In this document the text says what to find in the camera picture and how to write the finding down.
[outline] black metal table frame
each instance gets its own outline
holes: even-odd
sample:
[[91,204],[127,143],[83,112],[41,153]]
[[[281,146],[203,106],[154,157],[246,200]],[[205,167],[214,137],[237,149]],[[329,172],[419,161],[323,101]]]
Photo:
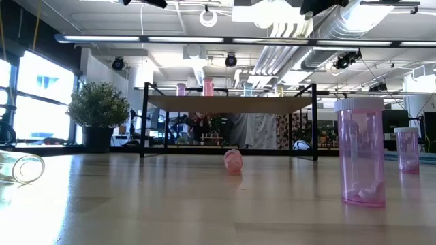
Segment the black metal table frame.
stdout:
[[[146,115],[147,107],[149,104],[149,88],[152,88],[154,91],[158,92],[162,96],[166,96],[162,91],[160,91],[155,85],[150,82],[144,83],[144,99],[142,102],[142,115]],[[202,91],[201,88],[191,88],[190,90]],[[226,88],[214,88],[214,91],[222,91],[226,92],[228,96],[228,89]],[[292,127],[291,127],[291,118],[292,114],[289,114],[288,120],[288,131],[289,131],[289,150],[254,150],[254,149],[238,149],[244,155],[272,155],[272,156],[290,156],[290,157],[310,157],[312,156],[313,161],[318,160],[318,123],[317,123],[317,89],[316,84],[310,84],[304,89],[302,89],[299,93],[294,95],[295,97],[301,97],[305,93],[311,93],[312,99],[312,141],[313,146],[312,150],[294,150],[292,149]],[[154,147],[145,147],[145,138],[146,138],[146,120],[141,120],[141,139],[140,139],[140,157],[143,158],[144,155],[155,153],[155,154],[224,154],[228,149],[220,148],[220,149],[211,149],[211,148],[169,148],[168,147],[168,126],[170,120],[170,112],[166,112],[165,117],[165,131],[164,131],[164,139],[163,139],[163,148],[154,148]]]

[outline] ceiling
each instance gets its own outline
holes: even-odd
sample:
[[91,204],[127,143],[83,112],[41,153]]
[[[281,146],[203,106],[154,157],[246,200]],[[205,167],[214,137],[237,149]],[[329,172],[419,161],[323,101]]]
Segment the ceiling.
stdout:
[[[36,0],[15,0],[32,13],[36,13]],[[41,18],[44,22],[66,34],[112,34],[112,35],[140,35],[140,6],[129,5],[124,7],[119,4],[81,1],[81,0],[43,0]],[[420,11],[434,13],[435,15],[394,14],[402,10],[395,9],[379,25],[369,31],[363,38],[367,39],[436,39],[436,1],[421,0]],[[230,11],[233,1],[221,1],[221,7],[211,7],[222,11]],[[200,12],[180,12],[181,19],[175,11],[174,5],[162,10],[151,5],[144,5],[142,10],[144,35],[198,35],[198,36],[243,36],[259,37],[268,36],[270,29],[260,29],[253,23],[232,22],[230,16],[218,15],[218,22],[213,27],[204,27],[199,22]],[[180,10],[201,10],[202,6],[180,5]],[[183,46],[181,44],[99,44],[100,58],[103,61],[111,61],[110,55],[115,50],[145,49],[148,56],[153,59],[159,68],[159,74],[155,79],[186,80],[187,76],[193,76],[193,70],[189,67],[181,67]],[[233,78],[236,69],[226,68],[225,57],[228,52],[235,52],[238,58],[238,66],[253,66],[256,64],[261,46],[206,46],[208,56],[213,59],[209,66],[204,68],[206,76],[221,76]],[[380,49],[363,48],[362,54],[367,65],[376,76],[387,74],[387,83],[390,91],[402,89],[403,75],[410,69],[398,69],[398,67],[413,68],[421,62],[436,61],[436,50],[429,49]],[[131,56],[125,60],[131,65],[141,64],[142,57]],[[325,67],[326,72],[317,72],[309,77],[311,82],[319,84],[320,89],[359,89],[361,84],[368,86],[374,79],[362,62],[352,65],[349,70],[342,71],[335,76],[336,71],[330,71],[331,63]]]

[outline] shelf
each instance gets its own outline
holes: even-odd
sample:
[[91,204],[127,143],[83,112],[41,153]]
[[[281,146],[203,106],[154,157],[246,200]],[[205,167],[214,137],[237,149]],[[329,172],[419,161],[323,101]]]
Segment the shelf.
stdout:
[[166,112],[293,113],[311,104],[309,97],[203,97],[149,95]]

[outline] table surface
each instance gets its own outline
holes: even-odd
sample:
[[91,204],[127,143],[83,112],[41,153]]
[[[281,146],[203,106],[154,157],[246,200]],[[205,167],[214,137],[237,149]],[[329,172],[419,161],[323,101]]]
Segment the table surface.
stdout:
[[289,114],[310,105],[311,98],[149,95],[149,102],[167,112]]
[[0,244],[410,245],[436,241],[436,166],[385,162],[386,208],[341,203],[338,157],[78,154],[0,184]]

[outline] ductwork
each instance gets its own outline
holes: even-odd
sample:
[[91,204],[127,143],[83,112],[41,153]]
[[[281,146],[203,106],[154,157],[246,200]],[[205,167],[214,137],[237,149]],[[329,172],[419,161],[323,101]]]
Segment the ductwork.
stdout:
[[[347,7],[338,7],[315,30],[310,38],[315,39],[359,39],[376,27],[394,9],[391,6],[360,5],[362,0],[354,0]],[[292,70],[316,70],[329,61],[337,52],[331,50],[314,50],[300,47],[292,60],[279,73],[279,82],[293,85],[309,77],[312,72]]]

